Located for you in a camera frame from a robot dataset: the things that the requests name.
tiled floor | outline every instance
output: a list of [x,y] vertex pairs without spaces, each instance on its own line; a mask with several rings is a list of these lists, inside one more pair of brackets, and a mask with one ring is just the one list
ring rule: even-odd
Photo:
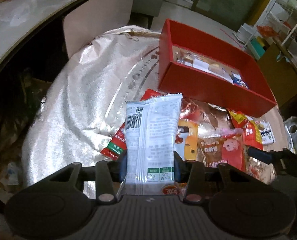
[[167,18],[202,30],[238,48],[242,47],[242,45],[234,38],[233,31],[228,27],[202,14],[166,1],[162,4],[159,16],[154,17],[151,29],[161,31]]

green label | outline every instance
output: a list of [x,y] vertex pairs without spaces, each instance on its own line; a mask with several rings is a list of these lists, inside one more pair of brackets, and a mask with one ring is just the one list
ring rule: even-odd
[[110,149],[111,151],[115,152],[118,155],[120,155],[123,151],[123,149],[121,147],[117,146],[116,144],[114,144],[112,142],[108,143],[107,148]]
[[171,171],[172,171],[171,167],[160,168],[160,173],[162,173],[162,172],[171,172]]
[[148,168],[147,173],[159,173],[159,168]]

cardboard box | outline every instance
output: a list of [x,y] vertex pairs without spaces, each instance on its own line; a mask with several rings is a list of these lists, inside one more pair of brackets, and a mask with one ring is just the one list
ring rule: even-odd
[[[177,63],[175,49],[215,60],[240,73],[248,88]],[[259,66],[240,49],[203,31],[167,19],[160,36],[159,90],[260,117],[277,103]]]

item inside box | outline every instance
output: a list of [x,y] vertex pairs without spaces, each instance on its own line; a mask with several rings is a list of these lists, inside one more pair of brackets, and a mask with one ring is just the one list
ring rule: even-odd
[[195,53],[183,48],[172,46],[173,60],[175,62],[193,67],[209,74],[213,74],[219,78],[226,80],[231,84],[236,84],[248,88],[239,70],[227,66],[221,62],[205,57],[202,54]]

white packet with black text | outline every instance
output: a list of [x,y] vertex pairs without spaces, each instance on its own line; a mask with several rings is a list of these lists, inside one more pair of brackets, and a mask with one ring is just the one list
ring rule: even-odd
[[161,195],[174,183],[174,156],[182,94],[126,102],[125,193]]

